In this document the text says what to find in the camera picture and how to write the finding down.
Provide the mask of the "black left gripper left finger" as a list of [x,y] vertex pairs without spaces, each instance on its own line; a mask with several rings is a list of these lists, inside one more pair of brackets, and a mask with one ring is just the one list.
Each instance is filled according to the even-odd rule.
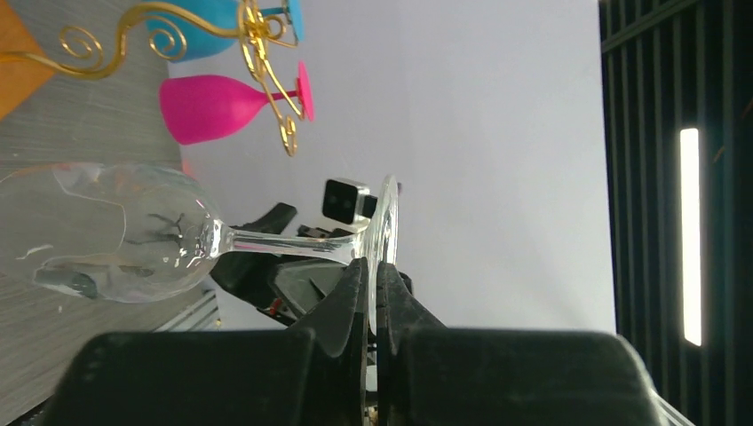
[[46,405],[44,425],[361,425],[367,281],[352,261],[283,330],[116,332],[92,338]]

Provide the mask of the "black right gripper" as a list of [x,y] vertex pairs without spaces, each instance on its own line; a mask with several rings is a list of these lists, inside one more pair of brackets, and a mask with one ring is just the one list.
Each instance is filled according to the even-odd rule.
[[[345,266],[337,261],[296,255],[290,245],[278,242],[280,234],[297,215],[297,209],[279,203],[255,222],[227,225],[214,221],[218,262],[211,278],[228,293],[252,304],[266,316],[290,326],[328,296],[339,282]],[[356,237],[358,255],[369,261],[367,317],[377,322],[377,267],[392,263],[398,237],[398,206],[384,205],[374,215],[376,222]]]

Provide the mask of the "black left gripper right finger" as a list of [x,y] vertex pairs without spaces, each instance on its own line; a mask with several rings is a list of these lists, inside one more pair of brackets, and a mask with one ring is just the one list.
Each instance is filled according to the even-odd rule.
[[444,326],[396,267],[376,275],[383,425],[666,425],[635,350],[601,332]]

